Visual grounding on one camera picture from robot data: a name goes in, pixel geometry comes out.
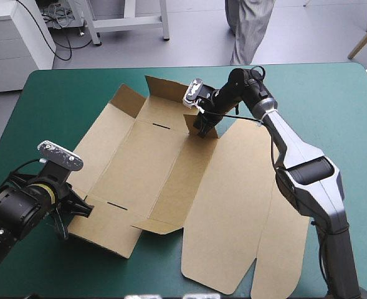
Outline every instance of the white drawer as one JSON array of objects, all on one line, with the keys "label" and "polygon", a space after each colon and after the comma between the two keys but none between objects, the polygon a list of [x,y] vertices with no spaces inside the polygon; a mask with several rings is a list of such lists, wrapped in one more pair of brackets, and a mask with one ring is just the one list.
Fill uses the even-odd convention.
[{"label": "white drawer", "polygon": [[20,38],[20,33],[12,20],[0,21],[0,40]]},{"label": "white drawer", "polygon": [[0,60],[0,92],[22,89],[29,74],[37,69],[32,57]]},{"label": "white drawer", "polygon": [[0,59],[31,56],[22,39],[0,40]]}]

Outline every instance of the gray floor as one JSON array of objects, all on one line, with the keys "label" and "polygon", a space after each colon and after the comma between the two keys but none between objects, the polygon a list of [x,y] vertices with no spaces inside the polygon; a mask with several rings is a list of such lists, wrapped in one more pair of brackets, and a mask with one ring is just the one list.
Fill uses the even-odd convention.
[{"label": "gray floor", "polygon": [[[158,0],[138,0],[140,15],[158,12]],[[276,0],[264,41],[253,64],[346,62],[346,56],[366,30],[367,0]],[[98,19],[121,16],[123,1],[96,0]],[[228,31],[224,0],[168,0],[171,40],[162,39],[160,29],[102,34],[101,47],[89,45],[75,50],[70,61],[55,59],[55,69],[170,67],[227,65],[234,37]],[[90,37],[70,30],[73,45]],[[54,39],[65,44],[63,35]],[[67,50],[58,50],[68,56]],[[367,46],[357,55],[367,68]],[[19,92],[0,93],[0,137],[17,102]]]}]

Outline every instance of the white table frame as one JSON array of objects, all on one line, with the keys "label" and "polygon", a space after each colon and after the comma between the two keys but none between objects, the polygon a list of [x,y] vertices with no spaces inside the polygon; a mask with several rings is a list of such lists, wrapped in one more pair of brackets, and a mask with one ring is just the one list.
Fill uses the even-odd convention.
[{"label": "white table frame", "polygon": [[157,16],[136,17],[136,0],[125,0],[124,18],[96,20],[90,0],[79,0],[83,16],[95,45],[101,45],[100,33],[127,31],[134,29],[163,28],[164,40],[169,40],[168,14],[166,0],[160,0],[161,14]]}]

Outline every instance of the brown cardboard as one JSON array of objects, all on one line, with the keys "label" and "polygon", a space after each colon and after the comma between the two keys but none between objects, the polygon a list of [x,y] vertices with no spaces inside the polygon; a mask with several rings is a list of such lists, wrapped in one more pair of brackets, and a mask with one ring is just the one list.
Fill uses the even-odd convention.
[{"label": "brown cardboard", "polygon": [[218,141],[184,224],[182,273],[231,294],[257,259],[251,298],[287,298],[300,277],[308,218],[276,187],[265,130],[237,120]]},{"label": "brown cardboard", "polygon": [[181,102],[187,86],[146,81],[148,98],[122,85],[75,149],[84,167],[69,182],[94,208],[70,233],[128,258],[142,229],[184,227],[186,277],[232,293],[256,258],[252,297],[286,298],[307,219],[275,190],[269,134],[237,120],[220,139],[199,138],[198,111]]}]

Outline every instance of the green tabletop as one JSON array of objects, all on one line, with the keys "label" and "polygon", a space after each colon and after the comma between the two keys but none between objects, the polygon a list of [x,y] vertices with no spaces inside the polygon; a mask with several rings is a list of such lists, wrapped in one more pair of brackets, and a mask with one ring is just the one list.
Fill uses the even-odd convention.
[{"label": "green tabletop", "polygon": [[[356,267],[367,289],[367,74],[358,64],[266,65],[265,84],[279,111],[307,142],[323,149],[342,171]],[[147,96],[145,75],[189,83],[203,78],[221,87],[232,67],[85,69],[34,72],[0,140],[0,182],[23,162],[38,158],[36,146],[52,140],[73,150],[123,83]],[[241,107],[241,115],[249,115]],[[219,131],[231,121],[224,120]],[[251,163],[249,157],[240,158]],[[27,168],[39,170],[38,166]],[[210,292],[180,271],[182,231],[142,233],[126,260],[71,238],[61,242],[47,219],[18,243],[0,266],[0,296],[36,292],[47,297],[123,297],[158,293],[179,297]],[[301,279],[293,297],[322,297],[318,243],[309,228]],[[235,292],[248,297],[254,265]]]}]

